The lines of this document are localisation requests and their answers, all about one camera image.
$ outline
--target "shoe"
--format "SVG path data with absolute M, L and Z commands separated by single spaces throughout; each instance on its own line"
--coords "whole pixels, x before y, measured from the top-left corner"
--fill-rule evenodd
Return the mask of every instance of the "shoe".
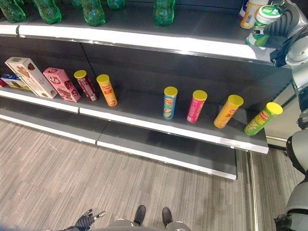
M 145 212 L 146 212 L 146 208 L 144 205 L 141 205 L 137 208 L 135 219 L 134 219 L 134 223 L 137 226 L 141 226 L 141 224 L 143 223 Z
M 163 215 L 163 223 L 165 227 L 167 227 L 167 224 L 173 222 L 172 214 L 169 208 L 167 207 L 163 208 L 162 215 Z

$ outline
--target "gray metal shelf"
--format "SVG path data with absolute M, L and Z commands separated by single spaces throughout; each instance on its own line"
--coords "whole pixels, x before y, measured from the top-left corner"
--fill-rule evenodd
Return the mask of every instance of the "gray metal shelf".
M 240 28 L 240 20 L 233 14 L 176 9 L 174 23 L 158 27 L 153 23 L 152 7 L 127 6 L 122 11 L 105 7 L 106 24 L 90 27 L 71 4 L 62 6 L 62 12 L 62 22 L 54 25 L 43 23 L 34 13 L 17 24 L 18 35 L 271 64 L 273 49 L 246 45 L 249 31 Z M 6 31 L 7 25 L 7 21 L 1 23 L 0 35 L 9 36 L 11 31 L 15 37 L 14 29 Z
M 11 100 L 0 97 L 0 101 L 7 104 Z M 89 121 L 87 116 L 55 111 L 20 101 L 1 108 L 0 119 L 92 144 L 96 143 L 107 124 L 100 119 L 93 118 Z
M 255 136 L 248 136 L 243 132 L 244 126 L 255 113 L 239 109 L 227 126 L 223 129 L 216 128 L 213 121 L 218 113 L 218 105 L 205 103 L 197 123 L 190 124 L 186 116 L 190 102 L 188 100 L 177 100 L 176 111 L 172 120 L 162 117 L 163 96 L 141 93 L 131 90 L 115 90 L 118 105 L 109 107 L 102 95 L 96 102 L 82 95 L 77 103 L 64 101 L 60 96 L 54 100 L 35 96 L 33 93 L 11 89 L 0 89 L 0 96 L 61 109 L 63 111 L 80 113 L 104 120 L 119 122 L 147 128 L 167 134 L 179 135 L 200 141 L 206 141 L 230 148 L 250 150 L 267 154 L 269 148 L 264 130 Z
M 60 95 L 56 95 L 53 99 L 36 96 L 29 90 L 12 89 L 10 87 L 0 88 L 0 96 L 9 99 L 34 103 L 54 109 L 78 113 L 79 107 L 74 102 L 64 101 Z
M 158 160 L 200 172 L 236 179 L 235 151 L 183 137 L 112 123 L 20 101 L 0 109 L 0 119 Z
M 129 125 L 108 123 L 97 145 L 232 180 L 237 175 L 233 149 Z

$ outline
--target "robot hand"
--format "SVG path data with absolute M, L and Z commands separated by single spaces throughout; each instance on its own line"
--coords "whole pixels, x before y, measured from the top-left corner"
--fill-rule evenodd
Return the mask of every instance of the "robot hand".
M 97 215 L 93 216 L 92 209 L 85 212 L 75 223 L 75 226 L 70 226 L 63 231 L 87 231 L 90 226 L 98 219 L 105 216 L 106 212 L 102 211 Z

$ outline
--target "vinyl flooring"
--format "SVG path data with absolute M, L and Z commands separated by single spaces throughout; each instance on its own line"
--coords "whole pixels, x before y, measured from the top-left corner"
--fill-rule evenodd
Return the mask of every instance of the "vinyl flooring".
M 67 228 L 86 210 L 106 211 L 92 228 L 134 219 L 162 228 L 161 210 L 193 231 L 249 231 L 252 220 L 248 155 L 237 151 L 238 179 L 228 180 L 97 147 L 0 120 L 0 221 L 21 231 Z M 259 230 L 273 227 L 303 178 L 281 151 L 252 154 Z

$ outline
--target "orange chip can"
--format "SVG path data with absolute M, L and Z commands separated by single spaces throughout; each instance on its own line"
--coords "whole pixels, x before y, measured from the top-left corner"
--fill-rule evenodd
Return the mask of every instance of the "orange chip can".
M 111 106 L 111 107 L 116 106 L 117 100 L 116 100 L 115 92 L 111 86 L 109 76 L 106 74 L 99 75 L 97 76 L 96 81 L 101 87 L 101 90 L 103 92 L 103 95 L 106 99 L 108 106 Z

